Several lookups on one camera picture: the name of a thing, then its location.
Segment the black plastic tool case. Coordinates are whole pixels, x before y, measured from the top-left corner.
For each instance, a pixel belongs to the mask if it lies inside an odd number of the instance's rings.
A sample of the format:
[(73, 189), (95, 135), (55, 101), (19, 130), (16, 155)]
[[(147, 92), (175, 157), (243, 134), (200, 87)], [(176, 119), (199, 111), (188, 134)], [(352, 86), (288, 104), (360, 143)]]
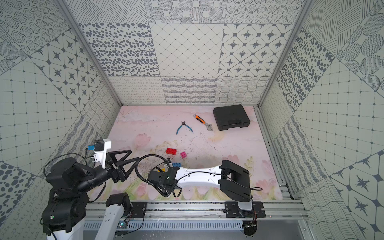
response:
[(246, 128), (251, 121), (242, 105), (216, 107), (213, 114), (219, 131), (231, 128)]

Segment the red lego brick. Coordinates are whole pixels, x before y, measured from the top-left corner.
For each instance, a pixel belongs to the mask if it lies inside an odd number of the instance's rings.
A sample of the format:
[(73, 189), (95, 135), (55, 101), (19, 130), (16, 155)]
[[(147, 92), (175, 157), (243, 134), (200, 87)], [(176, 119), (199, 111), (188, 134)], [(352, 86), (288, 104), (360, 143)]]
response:
[(172, 148), (167, 148), (166, 149), (166, 154), (176, 155), (177, 154), (177, 150), (176, 149), (172, 149)]

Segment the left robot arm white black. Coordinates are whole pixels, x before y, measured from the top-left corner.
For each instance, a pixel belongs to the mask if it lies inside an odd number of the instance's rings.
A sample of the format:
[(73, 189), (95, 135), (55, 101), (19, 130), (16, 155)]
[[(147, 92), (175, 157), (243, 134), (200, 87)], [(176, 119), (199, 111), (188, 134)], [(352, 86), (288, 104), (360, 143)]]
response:
[(48, 205), (43, 210), (40, 224), (49, 240), (81, 240), (84, 234), (88, 192), (105, 186), (109, 179), (114, 183), (127, 180), (139, 158), (130, 159), (130, 150), (107, 153), (106, 165), (95, 168), (80, 164), (67, 157), (53, 165), (46, 175), (52, 186)]

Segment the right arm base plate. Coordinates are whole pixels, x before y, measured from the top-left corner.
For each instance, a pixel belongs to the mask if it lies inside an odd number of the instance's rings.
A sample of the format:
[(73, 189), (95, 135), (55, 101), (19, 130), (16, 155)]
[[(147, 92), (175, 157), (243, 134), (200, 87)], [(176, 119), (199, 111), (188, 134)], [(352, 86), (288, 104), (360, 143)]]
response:
[(239, 202), (225, 202), (224, 213), (227, 218), (265, 218), (266, 212), (262, 202), (239, 203)]

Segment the aluminium rail frame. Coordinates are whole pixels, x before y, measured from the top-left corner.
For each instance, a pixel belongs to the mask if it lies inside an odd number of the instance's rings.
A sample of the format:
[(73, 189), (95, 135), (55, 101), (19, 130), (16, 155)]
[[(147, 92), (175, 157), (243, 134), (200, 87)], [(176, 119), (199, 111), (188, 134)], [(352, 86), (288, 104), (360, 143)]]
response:
[[(140, 209), (143, 217), (126, 217), (124, 220), (230, 220), (225, 200), (134, 200), (135, 204), (146, 203)], [(309, 216), (300, 200), (262, 200), (264, 215), (257, 213), (257, 220), (308, 220)]]

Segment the pink lego brick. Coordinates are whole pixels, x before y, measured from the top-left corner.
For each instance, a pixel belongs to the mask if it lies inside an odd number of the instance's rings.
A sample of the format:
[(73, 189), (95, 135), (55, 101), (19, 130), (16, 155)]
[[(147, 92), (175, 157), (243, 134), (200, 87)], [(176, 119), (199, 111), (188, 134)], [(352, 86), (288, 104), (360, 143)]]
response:
[(187, 157), (187, 154), (185, 152), (180, 153), (180, 155), (181, 155), (182, 159)]

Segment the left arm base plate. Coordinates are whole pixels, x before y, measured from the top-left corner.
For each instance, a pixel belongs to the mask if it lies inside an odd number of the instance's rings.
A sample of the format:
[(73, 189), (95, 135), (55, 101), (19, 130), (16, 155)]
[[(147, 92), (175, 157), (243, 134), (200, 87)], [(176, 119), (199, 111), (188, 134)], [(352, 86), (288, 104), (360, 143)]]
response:
[(147, 202), (130, 202), (129, 204), (123, 204), (123, 218), (144, 218), (147, 204)]

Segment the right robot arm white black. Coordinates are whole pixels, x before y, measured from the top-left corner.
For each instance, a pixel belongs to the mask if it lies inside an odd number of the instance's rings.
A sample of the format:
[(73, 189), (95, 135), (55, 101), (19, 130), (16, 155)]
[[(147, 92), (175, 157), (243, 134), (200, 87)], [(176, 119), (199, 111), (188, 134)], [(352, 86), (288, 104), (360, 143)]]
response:
[(170, 167), (165, 172), (152, 170), (148, 175), (148, 184), (165, 197), (176, 189), (187, 187), (216, 188), (237, 202), (240, 210), (249, 213), (253, 211), (252, 191), (262, 190), (250, 187), (250, 172), (229, 160), (223, 160), (220, 166), (205, 169)]

